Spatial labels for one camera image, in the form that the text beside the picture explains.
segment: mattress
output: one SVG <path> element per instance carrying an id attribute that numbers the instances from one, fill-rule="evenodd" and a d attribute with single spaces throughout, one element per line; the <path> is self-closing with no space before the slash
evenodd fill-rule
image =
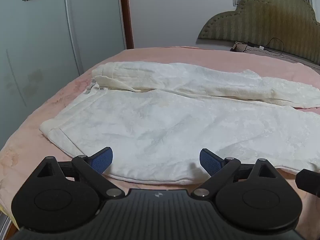
<path id="1" fill-rule="evenodd" d="M 104 60 L 98 65 L 115 61 L 148 61 L 159 63 L 181 62 L 216 69 L 225 72 L 242 72 L 250 69 L 261 77 L 277 77 L 289 81 L 302 82 L 320 88 L 320 76 L 300 63 L 290 63 L 279 59 L 219 50 L 190 47 L 148 48 L 125 50 Z M 65 153 L 51 144 L 39 131 L 43 121 L 55 117 L 72 100 L 82 93 L 91 82 L 91 70 L 69 83 L 56 95 L 34 111 L 9 138 L 0 151 L 0 204 L 3 212 L 13 219 L 11 202 L 24 181 L 45 156 L 53 155 L 58 161 L 69 161 Z M 320 109 L 304 109 L 320 114 Z M 307 240 L 320 237 L 320 201 L 317 197 L 303 192 L 295 186 L 294 175 L 280 171 L 302 198 L 303 211 L 297 231 Z M 143 185 L 111 179 L 125 192 L 129 188 L 192 190 L 198 185 Z"/>

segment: sliding wardrobe door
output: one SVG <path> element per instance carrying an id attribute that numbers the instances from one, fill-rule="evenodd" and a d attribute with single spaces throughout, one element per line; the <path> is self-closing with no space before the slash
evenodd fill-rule
<path id="1" fill-rule="evenodd" d="M 79 76 L 65 0 L 0 0 L 0 148 L 25 118 Z"/>
<path id="2" fill-rule="evenodd" d="M 125 49 L 119 0 L 67 0 L 71 33 L 84 71 Z"/>

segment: headboard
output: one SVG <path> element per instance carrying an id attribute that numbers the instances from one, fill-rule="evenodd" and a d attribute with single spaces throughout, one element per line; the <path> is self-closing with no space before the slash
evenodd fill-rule
<path id="1" fill-rule="evenodd" d="M 241 0 L 235 11 L 213 16 L 198 38 L 268 45 L 320 64 L 320 23 L 306 0 Z"/>

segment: blue gripper pad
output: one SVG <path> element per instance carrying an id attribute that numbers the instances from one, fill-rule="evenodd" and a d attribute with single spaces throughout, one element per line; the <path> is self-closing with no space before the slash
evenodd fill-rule
<path id="1" fill-rule="evenodd" d="M 208 149 L 202 149 L 200 152 L 200 164 L 209 173 L 210 176 L 218 172 L 225 165 L 224 159 L 210 152 Z"/>
<path id="2" fill-rule="evenodd" d="M 101 151 L 89 157 L 89 165 L 99 174 L 102 174 L 112 163 L 113 153 L 110 147 L 106 147 Z"/>

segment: green upholstered headboard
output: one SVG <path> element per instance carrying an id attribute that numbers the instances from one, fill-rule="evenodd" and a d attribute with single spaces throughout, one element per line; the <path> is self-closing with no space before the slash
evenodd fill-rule
<path id="1" fill-rule="evenodd" d="M 306 0 L 241 0 L 212 17 L 199 39 L 251 42 L 320 64 L 320 23 Z"/>

